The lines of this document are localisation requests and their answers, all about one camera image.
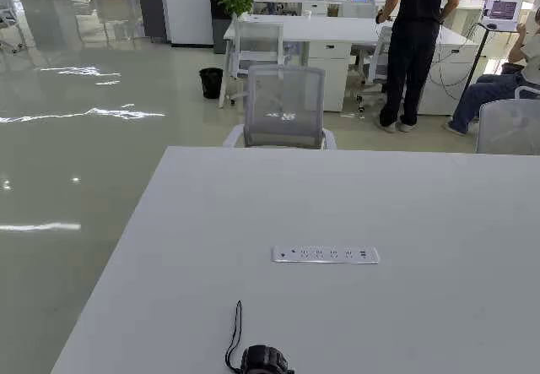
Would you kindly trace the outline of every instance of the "cable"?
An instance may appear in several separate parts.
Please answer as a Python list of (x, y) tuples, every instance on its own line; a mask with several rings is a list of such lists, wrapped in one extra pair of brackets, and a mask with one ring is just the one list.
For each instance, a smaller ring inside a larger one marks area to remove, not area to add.
[[(477, 25), (478, 25), (478, 24), (476, 24), (476, 23), (475, 23), (475, 24), (472, 24), (471, 27), (468, 29), (468, 31), (467, 31), (467, 33), (466, 33), (466, 35), (465, 35), (466, 41), (465, 41), (461, 46), (459, 46), (459, 47), (457, 48), (458, 51), (461, 50), (461, 49), (467, 44), (467, 40), (472, 36), (472, 34), (474, 33), (474, 31), (475, 31)], [(460, 84), (464, 79), (466, 79), (466, 78), (468, 77), (468, 75), (470, 74), (470, 72), (471, 72), (471, 70), (473, 69), (473, 67), (470, 67), (470, 68), (468, 69), (468, 71), (465, 73), (465, 75), (464, 75), (461, 79), (457, 80), (457, 81), (454, 82), (454, 83), (446, 84), (446, 83), (445, 83), (445, 80), (444, 80), (443, 77), (442, 77), (442, 66), (441, 66), (441, 64), (442, 64), (448, 57), (450, 57), (453, 53), (450, 53), (449, 55), (447, 55), (446, 57), (444, 57), (444, 58), (441, 59), (441, 58), (440, 58), (440, 53), (441, 53), (441, 51), (442, 51), (442, 37), (441, 37), (441, 34), (440, 34), (440, 32), (439, 32), (439, 61), (438, 61), (438, 62), (432, 62), (432, 63), (431, 63), (431, 68), (432, 68), (435, 64), (439, 64), (439, 77), (440, 77), (440, 83), (438, 83), (438, 82), (436, 82), (435, 80), (433, 80), (433, 76), (432, 76), (431, 72), (429, 72), (429, 80), (430, 80), (433, 84), (442, 87), (442, 88), (444, 89), (446, 95), (448, 95), (450, 98), (452, 98), (453, 100), (459, 100), (459, 98), (456, 98), (456, 97), (454, 97), (452, 94), (450, 94), (450, 92), (446, 89), (446, 87), (453, 87), (454, 85)]]
[[(238, 339), (236, 340), (236, 343), (235, 343), (236, 332), (238, 332)], [(227, 348), (227, 351), (225, 352), (225, 365), (235, 374), (240, 374), (241, 370), (240, 368), (234, 368), (230, 364), (230, 357), (232, 356), (232, 354), (235, 352), (236, 348), (240, 344), (241, 337), (242, 337), (242, 301), (238, 301), (236, 303), (236, 309), (235, 309), (235, 330), (233, 331), (233, 336), (230, 340), (229, 347)]]

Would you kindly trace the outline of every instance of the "monitor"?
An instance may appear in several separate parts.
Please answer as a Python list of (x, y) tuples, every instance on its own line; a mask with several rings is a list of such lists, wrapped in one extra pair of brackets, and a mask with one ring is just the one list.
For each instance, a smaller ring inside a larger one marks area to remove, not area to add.
[(490, 30), (515, 32), (523, 0), (486, 0), (481, 23)]

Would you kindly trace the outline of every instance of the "power outlet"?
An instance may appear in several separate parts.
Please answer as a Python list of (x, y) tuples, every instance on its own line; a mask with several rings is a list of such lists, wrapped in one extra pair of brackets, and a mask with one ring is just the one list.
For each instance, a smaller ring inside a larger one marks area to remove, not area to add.
[(272, 258), (279, 263), (378, 264), (381, 261), (374, 247), (275, 246)]

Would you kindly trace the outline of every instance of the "black pants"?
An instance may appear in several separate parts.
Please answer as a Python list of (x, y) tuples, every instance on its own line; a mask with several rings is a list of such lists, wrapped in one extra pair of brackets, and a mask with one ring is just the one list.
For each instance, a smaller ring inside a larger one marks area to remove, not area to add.
[(387, 100), (381, 111), (383, 127), (397, 120), (405, 80), (407, 93), (401, 121), (407, 125), (416, 124), (420, 95), (431, 68), (438, 34), (436, 22), (394, 24), (388, 52)]

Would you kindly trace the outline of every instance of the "man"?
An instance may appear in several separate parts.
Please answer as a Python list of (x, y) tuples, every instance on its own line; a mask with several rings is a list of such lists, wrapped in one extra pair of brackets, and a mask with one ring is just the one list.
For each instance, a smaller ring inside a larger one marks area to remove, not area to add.
[[(386, 0), (377, 14), (377, 24), (387, 21), (399, 0)], [(422, 88), (428, 78), (435, 52), (439, 27), (459, 0), (448, 0), (440, 10), (441, 0), (402, 0), (396, 22), (392, 28), (388, 52), (387, 100), (375, 123), (383, 130), (396, 132), (397, 114), (407, 80), (404, 114), (399, 130), (410, 132), (416, 126)]]
[[(537, 11), (535, 20), (540, 26), (540, 9)], [(519, 36), (510, 50), (508, 61), (515, 63), (526, 59), (527, 66), (515, 74), (500, 76), (485, 74), (479, 77), (477, 83), (470, 85), (465, 91), (463, 100), (457, 106), (451, 121), (444, 125), (446, 130), (463, 136), (468, 131), (469, 123), (478, 116), (482, 104), (514, 98), (516, 89), (522, 85), (540, 89), (540, 35), (538, 34), (540, 30), (526, 45), (523, 45), (527, 34), (525, 25), (517, 25), (517, 32)], [(528, 96), (531, 95), (522, 94), (523, 98)]]

